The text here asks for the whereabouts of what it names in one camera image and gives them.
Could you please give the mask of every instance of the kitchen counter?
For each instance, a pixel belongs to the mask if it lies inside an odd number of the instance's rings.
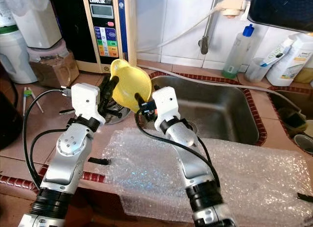
[[[138,61],[138,64],[162,68],[168,71],[185,74],[196,74],[211,77],[221,77],[221,71],[193,68],[186,66],[170,65],[164,63],[154,63],[148,61]],[[102,81],[103,75],[92,73],[81,73],[75,80],[75,83],[89,83],[92,85],[99,85]],[[271,84],[264,79],[262,82],[252,84],[244,79],[244,75],[240,73],[235,79],[243,85],[253,85],[263,88],[271,87]],[[18,110],[22,113],[22,92],[24,86],[31,87],[36,95],[46,90],[46,88],[35,84],[17,85],[19,93]],[[293,83],[295,88],[305,88],[312,90],[310,85]],[[0,79],[0,90],[4,92],[7,97],[13,101],[13,91],[8,80],[5,77]],[[251,96],[255,103],[258,114],[267,132],[267,138],[262,146],[268,148],[294,150],[300,152],[308,165],[311,177],[311,185],[313,186],[313,157],[303,152],[297,147],[293,141],[287,136],[284,128],[279,120],[279,117],[265,92],[251,90]],[[34,106],[27,125],[27,144],[30,148],[32,139],[40,132],[48,129],[60,129],[66,126],[67,121],[72,115],[59,115],[59,111],[71,108],[71,101],[69,98],[61,96],[59,93],[51,93],[44,96],[40,101],[44,110],[41,113],[37,106]],[[134,113],[131,113],[120,123],[113,125],[105,125],[98,129],[95,133],[92,152],[90,157],[101,158],[104,149],[110,141],[110,138],[115,130],[122,130],[126,127],[136,127],[134,122]],[[34,162],[37,170],[46,170],[44,164],[49,165],[55,153],[55,143],[60,133],[48,134],[38,140],[34,148]],[[114,193],[114,189],[107,184],[102,183],[102,176],[97,175],[97,164],[86,162],[84,166],[85,176],[81,179],[79,186],[83,188],[99,190],[104,192]],[[26,164],[24,162],[24,154],[22,147],[22,135],[18,137],[7,148],[0,150],[0,192],[8,195],[18,196],[22,198],[35,199],[36,194],[32,192],[33,185],[28,182],[31,181]]]

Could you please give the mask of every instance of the blue bottle cap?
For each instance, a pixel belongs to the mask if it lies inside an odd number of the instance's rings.
[[[247,36],[250,37],[252,35],[254,31],[254,27],[252,26],[252,24],[250,24],[250,26],[246,26],[243,32],[243,36]]]

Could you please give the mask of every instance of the yellow funnel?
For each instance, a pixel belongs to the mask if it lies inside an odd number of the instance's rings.
[[[111,64],[111,79],[113,76],[119,78],[113,91],[113,99],[121,106],[137,112],[139,106],[135,94],[139,93],[144,101],[148,101],[151,95],[152,84],[149,75],[138,67],[130,66],[124,60],[116,59]]]

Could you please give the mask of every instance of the bubble wrap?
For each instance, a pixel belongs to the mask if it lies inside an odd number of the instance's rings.
[[[313,204],[306,162],[297,152],[203,139],[220,180],[223,199],[240,226],[304,226]],[[126,214],[192,222],[192,211],[171,145],[150,139],[137,128],[115,131],[97,173],[114,185]]]

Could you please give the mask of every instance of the sink basin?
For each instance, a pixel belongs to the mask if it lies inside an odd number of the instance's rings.
[[[313,97],[310,94],[284,90],[276,90],[276,92],[282,94],[297,105],[301,109],[301,113],[304,114],[307,119],[313,119]],[[279,96],[270,94],[270,97],[277,110],[280,108],[293,108],[293,106]]]
[[[197,84],[172,76],[152,79],[152,86],[175,89],[179,113],[201,138],[255,144],[259,132],[246,100],[237,88]],[[153,122],[144,125],[153,129]]]

